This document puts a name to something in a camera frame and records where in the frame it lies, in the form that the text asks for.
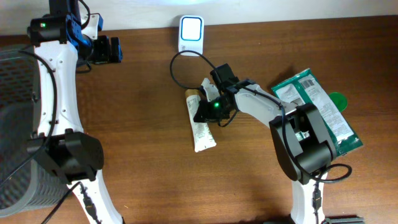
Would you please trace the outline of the green lid jar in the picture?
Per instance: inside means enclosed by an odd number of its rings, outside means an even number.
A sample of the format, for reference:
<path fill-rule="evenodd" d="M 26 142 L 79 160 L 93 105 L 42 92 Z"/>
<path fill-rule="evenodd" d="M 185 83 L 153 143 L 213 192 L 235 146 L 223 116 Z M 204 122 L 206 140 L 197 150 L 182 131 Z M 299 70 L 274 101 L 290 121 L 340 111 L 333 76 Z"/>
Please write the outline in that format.
<path fill-rule="evenodd" d="M 337 107 L 339 112 L 343 112 L 347 108 L 348 101 L 343 94 L 339 92 L 333 92 L 329 94 L 329 97 L 334 105 Z"/>

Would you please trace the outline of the green white wipes package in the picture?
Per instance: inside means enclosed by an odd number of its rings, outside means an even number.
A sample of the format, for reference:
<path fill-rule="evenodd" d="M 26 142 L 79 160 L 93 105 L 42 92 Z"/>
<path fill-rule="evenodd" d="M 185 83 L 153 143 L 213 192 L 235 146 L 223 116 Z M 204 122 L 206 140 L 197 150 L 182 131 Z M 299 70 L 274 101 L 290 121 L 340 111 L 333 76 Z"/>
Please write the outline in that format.
<path fill-rule="evenodd" d="M 337 156 L 344 156 L 363 146 L 362 140 L 309 68 L 273 86 L 271 90 L 280 100 L 297 106 L 314 104 L 325 122 Z"/>

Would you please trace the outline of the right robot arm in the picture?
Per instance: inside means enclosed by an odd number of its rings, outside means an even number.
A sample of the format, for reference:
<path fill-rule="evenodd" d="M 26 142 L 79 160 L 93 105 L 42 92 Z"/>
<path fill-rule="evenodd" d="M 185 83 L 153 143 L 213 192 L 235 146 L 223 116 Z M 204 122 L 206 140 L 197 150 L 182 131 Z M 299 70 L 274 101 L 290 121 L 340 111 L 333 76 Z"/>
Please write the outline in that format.
<path fill-rule="evenodd" d="M 337 152 L 323 118 L 312 103 L 295 105 L 264 91 L 253 80 L 240 80 L 228 64 L 215 67 L 197 92 L 204 95 L 192 115 L 195 123 L 220 123 L 242 112 L 271 131 L 278 163 L 292 182 L 288 223 L 326 223 L 323 188 Z"/>

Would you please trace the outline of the white cream tube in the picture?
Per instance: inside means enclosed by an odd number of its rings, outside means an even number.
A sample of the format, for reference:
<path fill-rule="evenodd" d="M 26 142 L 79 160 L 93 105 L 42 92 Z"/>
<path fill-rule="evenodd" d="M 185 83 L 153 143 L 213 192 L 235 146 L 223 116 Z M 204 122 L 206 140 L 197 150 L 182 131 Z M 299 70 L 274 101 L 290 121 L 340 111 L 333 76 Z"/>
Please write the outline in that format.
<path fill-rule="evenodd" d="M 206 123 L 194 122 L 194 116 L 196 115 L 201 100 L 198 90 L 186 90 L 185 97 L 188 109 L 188 115 L 193 133 L 193 142 L 195 152 L 201 152 L 206 149 L 216 146 L 216 141 Z"/>

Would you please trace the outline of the white barcode scanner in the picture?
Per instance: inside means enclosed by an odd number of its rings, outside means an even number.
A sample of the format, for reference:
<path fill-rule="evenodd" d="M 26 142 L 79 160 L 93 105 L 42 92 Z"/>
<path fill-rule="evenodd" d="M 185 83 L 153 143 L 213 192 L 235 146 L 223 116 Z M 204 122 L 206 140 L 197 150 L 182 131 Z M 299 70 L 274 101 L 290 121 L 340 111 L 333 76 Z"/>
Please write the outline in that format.
<path fill-rule="evenodd" d="M 184 15 L 179 21 L 178 51 L 181 55 L 198 57 L 203 53 L 204 19 L 201 16 Z"/>

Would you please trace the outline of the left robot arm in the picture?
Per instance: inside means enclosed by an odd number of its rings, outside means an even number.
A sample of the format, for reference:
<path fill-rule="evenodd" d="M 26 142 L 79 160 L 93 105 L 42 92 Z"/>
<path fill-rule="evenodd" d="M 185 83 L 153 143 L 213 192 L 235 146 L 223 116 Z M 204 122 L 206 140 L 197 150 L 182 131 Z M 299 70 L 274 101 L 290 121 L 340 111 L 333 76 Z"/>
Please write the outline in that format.
<path fill-rule="evenodd" d="M 50 1 L 50 12 L 32 19 L 28 35 L 38 61 L 40 109 L 37 135 L 27 150 L 38 165 L 68 187 L 90 223 L 124 223 L 107 191 L 100 141 L 85 133 L 76 97 L 77 68 L 119 63 L 117 37 L 99 35 L 100 14 L 82 16 L 84 1 Z"/>

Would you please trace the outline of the grey plastic basket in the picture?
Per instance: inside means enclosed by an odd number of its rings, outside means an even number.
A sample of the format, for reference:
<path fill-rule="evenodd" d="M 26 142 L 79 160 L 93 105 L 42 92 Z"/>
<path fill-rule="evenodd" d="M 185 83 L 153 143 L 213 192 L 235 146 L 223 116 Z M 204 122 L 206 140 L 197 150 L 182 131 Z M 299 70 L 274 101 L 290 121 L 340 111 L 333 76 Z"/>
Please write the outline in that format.
<path fill-rule="evenodd" d="M 32 94 L 38 90 L 36 59 L 24 44 L 1 47 L 1 217 L 56 205 L 68 188 L 36 161 L 26 165 L 25 145 L 38 125 Z"/>

